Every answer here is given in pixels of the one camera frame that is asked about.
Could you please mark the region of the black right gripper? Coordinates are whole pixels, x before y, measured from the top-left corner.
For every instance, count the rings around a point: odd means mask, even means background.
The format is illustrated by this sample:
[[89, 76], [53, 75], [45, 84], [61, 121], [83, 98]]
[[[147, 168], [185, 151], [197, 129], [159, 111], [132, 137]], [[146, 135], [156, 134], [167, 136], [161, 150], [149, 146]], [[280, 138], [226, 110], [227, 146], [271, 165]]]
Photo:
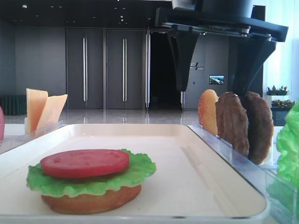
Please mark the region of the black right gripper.
[[156, 10], [155, 25], [167, 33], [174, 60], [176, 88], [186, 91], [198, 33], [251, 38], [237, 45], [234, 93], [263, 93], [263, 64], [285, 42], [288, 27], [252, 18], [250, 0], [174, 0]]

